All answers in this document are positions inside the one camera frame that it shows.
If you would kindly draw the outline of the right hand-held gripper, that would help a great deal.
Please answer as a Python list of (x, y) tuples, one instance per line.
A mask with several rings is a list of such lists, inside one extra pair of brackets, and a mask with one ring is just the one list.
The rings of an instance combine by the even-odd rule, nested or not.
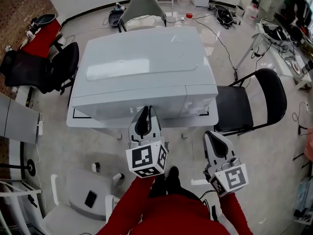
[[(205, 157), (209, 164), (204, 170), (208, 183), (212, 185), (219, 197), (234, 193), (248, 185), (246, 165), (239, 156), (234, 156), (234, 145), (231, 140), (217, 132), (206, 131), (203, 137)], [(214, 160), (227, 159), (214, 163)]]

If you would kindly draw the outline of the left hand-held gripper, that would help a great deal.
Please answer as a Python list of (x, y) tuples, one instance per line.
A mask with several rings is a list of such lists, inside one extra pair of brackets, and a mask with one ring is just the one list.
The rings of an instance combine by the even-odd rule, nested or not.
[(163, 174), (168, 150), (153, 106), (145, 106), (135, 115), (129, 126), (129, 139), (126, 150), (129, 171), (139, 178)]

